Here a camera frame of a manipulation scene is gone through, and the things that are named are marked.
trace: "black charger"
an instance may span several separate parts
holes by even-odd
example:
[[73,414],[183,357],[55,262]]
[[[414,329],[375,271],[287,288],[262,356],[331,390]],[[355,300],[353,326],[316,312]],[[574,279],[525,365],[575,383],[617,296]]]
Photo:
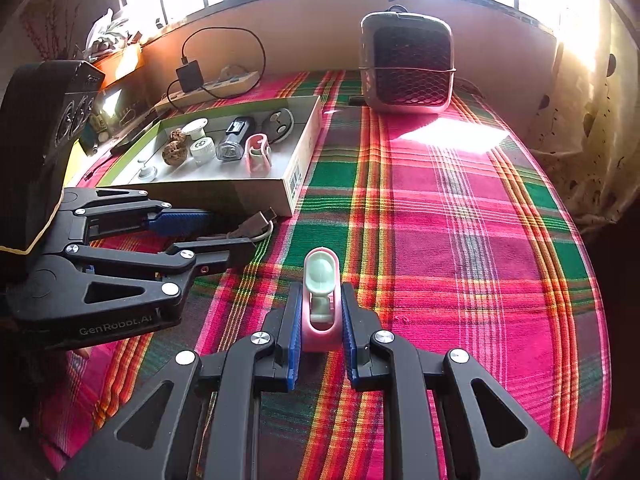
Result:
[[178,76],[180,88],[185,94],[202,88],[204,85],[204,79],[197,60],[189,62],[187,58],[183,57],[182,66],[177,68],[175,73]]

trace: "beige wall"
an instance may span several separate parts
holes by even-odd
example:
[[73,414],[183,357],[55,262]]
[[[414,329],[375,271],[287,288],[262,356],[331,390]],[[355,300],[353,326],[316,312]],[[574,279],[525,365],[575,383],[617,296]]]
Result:
[[[457,76],[473,82],[516,132],[525,132],[540,99],[552,86],[556,39],[498,10],[461,0],[398,0],[412,12],[451,26]],[[217,12],[149,43],[144,57],[152,98],[175,79],[184,39],[201,27],[245,27],[260,36],[267,73],[358,67],[360,20],[385,10],[388,0],[260,0]],[[226,64],[260,69],[260,49],[244,32],[210,30],[186,48],[205,80]]]
[[120,9],[118,0],[29,0],[16,12],[16,9],[12,9],[0,32],[0,102],[15,69],[24,63],[42,60],[42,56],[25,32],[24,22],[25,18],[30,16],[29,21],[34,31],[43,43],[46,43],[44,38],[47,32],[51,36],[51,31],[46,30],[44,14],[50,9],[51,2],[56,4],[58,10],[55,27],[57,36],[63,41],[66,35],[69,45],[77,44],[81,49],[84,49],[86,37],[95,20],[100,18],[108,7],[114,12]]

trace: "cardboard box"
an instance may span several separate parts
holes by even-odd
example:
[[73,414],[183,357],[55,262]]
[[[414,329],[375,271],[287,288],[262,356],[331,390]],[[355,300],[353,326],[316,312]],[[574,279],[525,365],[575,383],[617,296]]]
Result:
[[[266,176],[251,175],[244,158],[233,162],[213,158],[197,166],[189,156],[177,167],[162,160],[171,131],[193,120],[207,118],[207,136],[218,145],[236,117],[254,117],[259,133],[262,121],[278,108],[291,110],[294,126],[286,139],[271,146],[272,167]],[[277,215],[290,217],[318,140],[321,108],[318,96],[291,97],[210,108],[160,121],[107,171],[98,186],[144,189],[149,198],[178,208],[252,215],[271,207]],[[158,169],[150,183],[138,179],[141,161]]]

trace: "pink object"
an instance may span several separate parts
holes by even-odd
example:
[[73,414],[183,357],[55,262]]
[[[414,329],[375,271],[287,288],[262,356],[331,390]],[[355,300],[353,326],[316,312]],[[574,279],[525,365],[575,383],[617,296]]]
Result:
[[330,352],[341,348],[340,261],[331,249],[318,247],[305,257],[302,279],[302,351]]
[[244,144],[250,173],[268,173],[271,169],[271,147],[265,134],[255,134]]

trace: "space heater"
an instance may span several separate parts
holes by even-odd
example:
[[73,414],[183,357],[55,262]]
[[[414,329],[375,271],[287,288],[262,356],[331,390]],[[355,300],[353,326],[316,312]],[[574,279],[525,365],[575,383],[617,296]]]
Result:
[[453,38],[447,23],[411,12],[364,17],[360,74],[364,99],[379,112],[436,114],[453,89]]

